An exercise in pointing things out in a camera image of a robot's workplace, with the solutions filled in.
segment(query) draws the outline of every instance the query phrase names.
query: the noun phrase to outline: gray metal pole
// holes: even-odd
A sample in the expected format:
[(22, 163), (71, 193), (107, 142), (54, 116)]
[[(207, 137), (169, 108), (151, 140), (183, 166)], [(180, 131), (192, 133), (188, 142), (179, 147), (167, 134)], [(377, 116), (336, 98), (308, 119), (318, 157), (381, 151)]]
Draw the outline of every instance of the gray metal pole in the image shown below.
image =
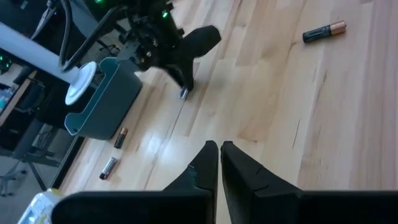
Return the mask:
[(69, 84), (73, 84), (76, 81), (75, 79), (79, 73), (79, 68), (77, 67), (69, 72), (62, 73), (58, 68), (58, 55), (11, 29), (2, 22), (0, 22), (0, 49), (29, 62)]

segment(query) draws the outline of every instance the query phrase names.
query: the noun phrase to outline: black cable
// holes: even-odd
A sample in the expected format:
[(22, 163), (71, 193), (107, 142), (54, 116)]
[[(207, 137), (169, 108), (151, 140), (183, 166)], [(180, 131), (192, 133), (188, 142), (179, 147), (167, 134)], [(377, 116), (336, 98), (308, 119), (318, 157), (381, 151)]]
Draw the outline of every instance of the black cable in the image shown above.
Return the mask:
[(94, 45), (96, 40), (100, 38), (100, 35), (103, 29), (108, 25), (113, 25), (118, 16), (118, 12), (121, 9), (124, 9), (124, 6), (115, 6), (111, 8), (106, 15), (100, 20), (98, 25), (95, 27), (94, 31), (90, 34), (89, 37), (85, 40), (83, 45), (76, 51), (76, 53), (72, 56), (72, 58), (66, 62), (66, 51), (69, 46), (69, 36), (70, 36), (70, 24), (72, 23), (72, 10), (70, 7), (69, 0), (61, 0), (62, 6), (65, 10), (66, 15), (66, 24), (65, 24), (65, 34), (64, 39), (62, 40), (62, 46), (60, 52), (60, 60), (59, 65), (62, 72), (67, 72), (71, 70), (87, 53), (87, 51)]
[(69, 0), (61, 0), (63, 10), (65, 11), (65, 32), (63, 33), (63, 40), (61, 45), (60, 57), (58, 60), (58, 67), (64, 66), (67, 61), (67, 52), (69, 47), (70, 34), (72, 30), (72, 8)]

